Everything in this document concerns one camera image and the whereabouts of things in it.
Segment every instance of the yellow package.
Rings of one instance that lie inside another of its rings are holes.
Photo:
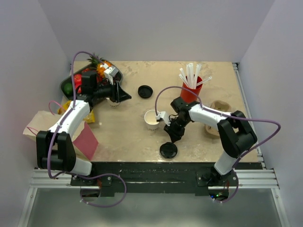
[[[70,104],[71,104],[71,100],[67,101],[67,102],[63,105],[63,108],[64,108],[65,111],[68,109],[68,107],[70,106]],[[63,114],[63,111],[62,111],[61,108],[58,110],[58,114]],[[89,123],[94,123],[94,122],[95,122],[95,115],[94,115],[93,110],[84,118],[84,120],[85,120],[85,122],[86,122],[87,124],[89,124]]]

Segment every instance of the white straw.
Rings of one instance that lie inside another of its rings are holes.
[[[189,79],[190,74],[189,74],[189,65],[188,64],[186,64],[186,75],[187,75],[187,81],[188,81],[188,84],[189,84],[188,87],[191,87],[191,83],[190,83],[190,79]]]
[[[183,78],[183,76],[181,74],[179,74],[179,77],[182,79],[182,81],[186,84],[187,87],[189,87],[188,82],[186,81],[186,79]]]
[[[202,80],[201,82],[197,83],[197,86],[200,86],[201,84],[203,84],[203,83],[205,83],[205,82],[207,82],[207,81],[209,81],[209,80],[211,80],[211,79],[212,79],[212,77],[210,76],[210,77],[207,78],[206,80]]]
[[[201,66],[202,66],[201,64],[197,64],[197,66],[196,66],[196,73],[195,73],[195,77],[194,77],[194,89],[197,88],[197,80],[198,80],[198,77],[199,77]]]
[[[189,73],[190,73],[190,88],[194,88],[194,64],[189,63]]]
[[[186,76],[185,76],[185,73],[184,73],[184,70],[183,68],[180,69],[181,73],[182,73],[182,76],[184,77],[184,79],[186,79]]]

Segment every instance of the black metal frame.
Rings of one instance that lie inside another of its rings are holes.
[[[208,196],[207,184],[202,176],[210,172],[212,162],[177,163],[177,162],[92,162],[91,176],[113,173],[126,182],[128,193],[192,193],[196,196]],[[262,169],[261,163],[239,163],[236,169]],[[232,180],[234,174],[228,176],[230,186],[236,186]],[[114,196],[116,192],[124,192],[122,182],[113,177],[100,178],[101,196]],[[97,186],[97,180],[72,179],[71,186]]]

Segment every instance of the paper cup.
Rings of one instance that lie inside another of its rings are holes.
[[[108,103],[111,107],[117,107],[117,106],[120,105],[120,103],[114,103],[114,102],[110,101],[109,98],[106,98],[106,100],[107,100],[107,103]]]
[[[144,115],[144,120],[145,120],[146,126],[149,130],[156,130],[159,127],[160,122],[158,122],[156,120],[155,110],[147,111]]]

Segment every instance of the red cup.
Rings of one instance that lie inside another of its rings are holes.
[[[199,83],[199,82],[201,82],[201,81],[202,81],[202,78],[201,78],[201,77],[198,77],[197,83]],[[202,85],[203,85],[203,84],[199,85],[196,89],[192,89],[192,88],[189,88],[188,86],[186,86],[185,83],[183,83],[183,86],[182,86],[182,87],[184,87],[184,88],[186,88],[186,89],[188,89],[188,90],[194,92],[194,93],[198,96],[198,95],[200,94]],[[184,89],[182,89],[181,94],[180,94],[180,97],[183,98],[183,100],[184,100],[185,102],[187,102],[187,103],[191,103],[191,102],[194,102],[194,101],[197,100],[197,97],[196,97],[194,94],[192,94],[192,93],[190,93],[189,91],[186,91],[186,90],[184,90]]]

